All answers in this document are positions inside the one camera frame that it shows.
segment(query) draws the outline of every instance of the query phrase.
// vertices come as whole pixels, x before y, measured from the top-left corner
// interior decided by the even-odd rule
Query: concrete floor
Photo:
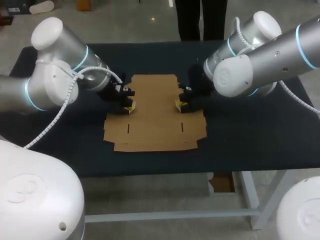
[[[62,19],[86,43],[178,41],[176,11],[169,7],[168,0],[141,1],[138,4],[138,0],[96,0],[94,11],[79,12],[75,0],[61,0],[61,7],[52,12],[16,16],[12,26],[0,30],[0,73],[10,73],[21,49],[30,45],[33,29],[50,16]],[[274,16],[282,30],[286,31],[318,15],[320,5],[312,0],[228,0],[226,37],[235,16],[246,20],[259,10]],[[312,102],[320,109],[320,72],[313,71],[300,77]],[[274,173],[253,172],[260,197],[266,192]],[[319,169],[301,170],[299,179],[317,175],[320,175]],[[86,213],[89,215],[244,207],[239,188],[235,196],[209,197],[205,173],[91,178],[81,181],[86,195]],[[268,227],[260,231],[251,231],[246,217],[204,218],[91,223],[86,225],[85,237],[87,240],[278,239],[274,216]]]

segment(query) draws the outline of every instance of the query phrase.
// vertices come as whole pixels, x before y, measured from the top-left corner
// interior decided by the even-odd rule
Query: black pants
[[[228,0],[202,0],[203,40],[223,40]],[[175,0],[181,41],[200,41],[200,0]]]

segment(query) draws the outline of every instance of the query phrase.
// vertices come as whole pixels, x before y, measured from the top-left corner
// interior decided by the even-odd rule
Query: screw hole
[[[67,230],[67,225],[64,222],[60,222],[59,229],[64,232],[65,230]]]

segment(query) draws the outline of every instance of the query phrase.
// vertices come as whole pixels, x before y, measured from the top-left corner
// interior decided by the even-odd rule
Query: cardboard flap
[[[181,114],[175,100],[182,90],[175,75],[134,75],[127,85],[135,91],[130,115],[107,115],[104,140],[120,152],[183,151],[205,138],[203,111]]]

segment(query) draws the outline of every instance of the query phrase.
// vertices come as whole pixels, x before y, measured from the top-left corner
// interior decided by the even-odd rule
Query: white spiral cable wrap
[[[107,74],[111,74],[115,80],[119,83],[122,84],[122,80],[111,70],[103,68],[103,67],[99,67],[99,66],[92,66],[92,67],[87,67],[82,69],[81,71],[78,72],[78,75],[82,75],[83,73],[87,72],[87,71],[91,71],[91,70],[96,70],[96,71],[102,71],[105,72]],[[76,81],[78,80],[79,76],[75,75],[74,78],[72,79],[66,98],[60,108],[60,111],[57,113],[57,115],[55,116],[55,118],[51,121],[51,123],[34,139],[32,140],[28,145],[26,145],[25,147],[23,147],[24,149],[29,149],[31,148],[33,145],[35,145],[37,142],[40,141],[40,139],[42,139],[49,131],[50,129],[58,122],[58,120],[60,119],[60,117],[62,116],[62,114],[64,113],[65,109],[67,108],[68,104],[69,104],[69,100],[71,97],[71,93],[74,89],[74,85],[76,83]]]
[[[237,32],[240,40],[247,46],[247,48],[252,49],[252,51],[255,50],[256,48],[255,48],[253,45],[251,45],[251,44],[245,39],[245,37],[242,35],[241,29],[240,29],[240,19],[236,16],[236,17],[234,18],[234,21],[235,21],[235,23],[236,23],[236,32]]]
[[[244,36],[241,33],[241,29],[240,29],[240,19],[238,17],[235,17],[235,22],[236,22],[236,32],[240,38],[240,40],[246,45],[246,47],[244,49],[242,49],[237,56],[243,54],[245,51],[247,51],[248,49],[252,49],[255,50],[256,48],[260,47],[260,45],[251,45],[249,42],[247,42],[247,40],[244,38]],[[294,100],[296,100],[298,103],[300,103],[302,106],[304,106],[305,108],[309,109],[310,111],[316,113],[316,114],[320,114],[320,110],[314,108],[313,106],[310,106],[309,104],[305,103],[304,101],[302,101],[299,97],[297,97],[288,87],[287,85],[280,80],[279,84],[281,85],[281,87],[284,89],[284,91],[286,93],[288,93]]]
[[[320,111],[316,108],[314,108],[313,106],[310,106],[309,104],[305,103],[304,101],[302,101],[299,97],[297,97],[288,87],[287,85],[285,85],[285,83],[281,80],[279,81],[281,87],[283,87],[283,89],[294,99],[296,100],[298,103],[300,103],[302,106],[304,106],[305,108],[309,109],[310,111],[316,113],[316,114],[320,114]]]

